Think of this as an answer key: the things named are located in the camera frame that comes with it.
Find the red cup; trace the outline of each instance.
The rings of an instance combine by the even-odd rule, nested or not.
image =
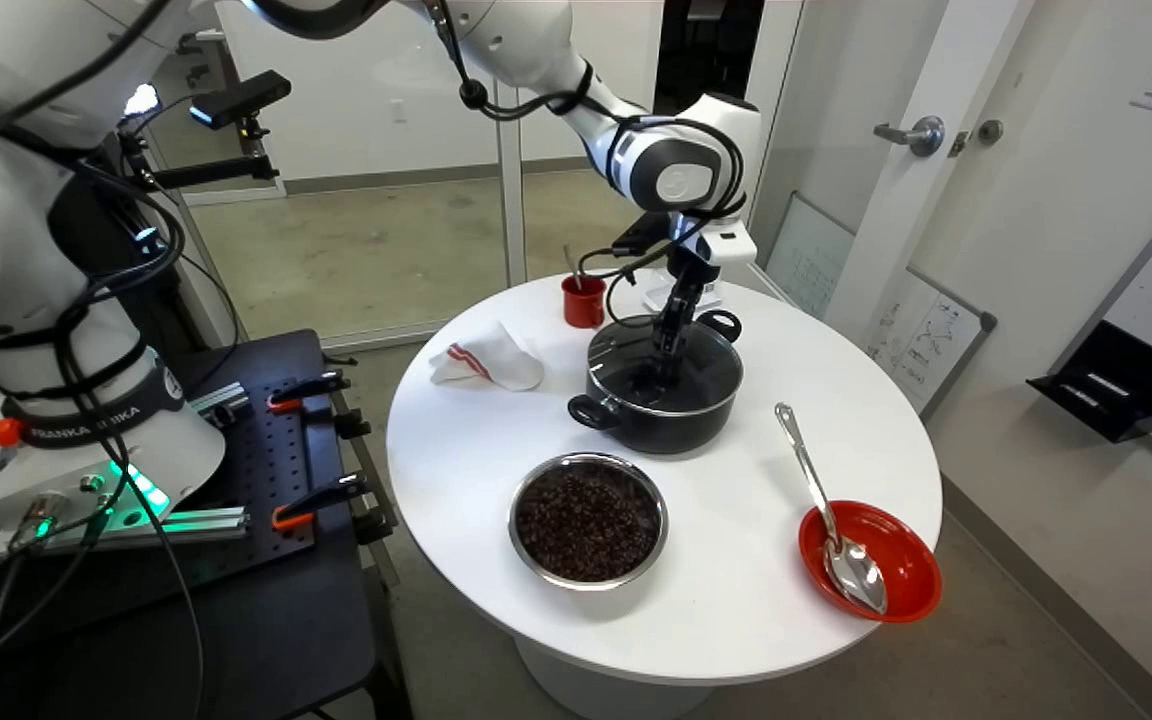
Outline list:
[[[564,275],[564,319],[573,328],[606,323],[606,281],[599,275]]]

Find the spoon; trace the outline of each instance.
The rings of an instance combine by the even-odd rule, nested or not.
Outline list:
[[[799,433],[799,420],[792,418],[787,405],[776,405],[776,420],[783,424],[783,433],[792,436],[792,458],[799,461],[806,477],[811,481],[811,495],[824,519],[824,576],[832,582],[832,587],[840,587],[854,603],[883,618],[888,614],[888,584],[883,584],[883,570],[867,557],[865,544],[849,542],[832,517],[832,504],[824,495],[824,483],[818,477],[818,466],[810,458],[810,440]]]

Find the desk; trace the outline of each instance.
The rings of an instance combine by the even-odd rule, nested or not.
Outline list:
[[[718,688],[797,674],[877,634],[829,607],[797,559],[811,507],[776,402],[799,413],[836,500],[867,500],[929,544],[940,470],[899,389],[846,335],[783,301],[721,285],[744,319],[744,383],[728,427],[688,458],[635,458],[569,420],[592,333],[560,319],[560,281],[508,289],[444,323],[413,362],[390,418],[390,470],[424,557],[492,622],[597,676]],[[503,323],[535,362],[535,391],[432,383],[451,341]],[[672,536],[624,600],[575,600],[535,582],[508,542],[524,477],[560,451],[619,451],[666,494]]]
[[[244,389],[268,389],[315,376],[320,370],[315,335],[297,333],[244,343],[210,376],[213,383],[244,380]],[[334,483],[342,477],[335,433],[309,427],[306,446],[309,483]],[[159,566],[163,559],[152,548],[130,557],[119,572],[159,572]],[[92,576],[105,587],[119,584],[112,566],[95,570],[105,576]],[[45,614],[42,625],[48,625],[48,618],[74,618],[74,607],[84,603],[99,607],[99,594],[79,594],[79,576],[77,587],[56,600],[65,607]],[[384,594],[360,572],[350,507],[320,513],[311,548],[197,587],[197,607],[210,644],[210,715],[297,715],[360,684],[368,684],[379,715],[408,715]],[[193,695],[197,659],[178,594],[152,607],[125,614],[84,634],[65,634],[45,649],[24,649],[0,659],[0,715],[163,720],[189,715]]]

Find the door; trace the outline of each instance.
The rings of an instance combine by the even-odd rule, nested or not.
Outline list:
[[[1034,0],[806,5],[754,204],[763,275],[871,348]]]

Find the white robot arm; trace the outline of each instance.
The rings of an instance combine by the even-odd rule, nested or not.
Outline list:
[[[193,14],[204,5],[0,0],[0,391],[24,420],[24,440],[0,458],[0,551],[28,517],[77,519],[99,504],[92,477],[107,470],[107,451],[79,397],[95,402],[95,418],[130,446],[163,507],[197,494],[225,458],[225,440],[183,408],[178,380],[107,301],[115,292],[92,285],[48,229],[74,179],[99,179],[79,157],[119,126],[131,89],[197,27]],[[346,35],[384,7],[384,0],[249,5],[297,35]],[[706,97],[681,116],[643,116],[573,54],[569,0],[402,5],[435,25],[461,76],[466,54],[495,81],[542,94],[619,196],[672,211],[695,269],[754,258],[744,235],[744,157],[760,144],[754,110]],[[468,76],[466,99],[495,121],[515,116],[490,105]],[[681,285],[675,319],[694,315],[701,281],[706,273],[694,273],[694,285]]]

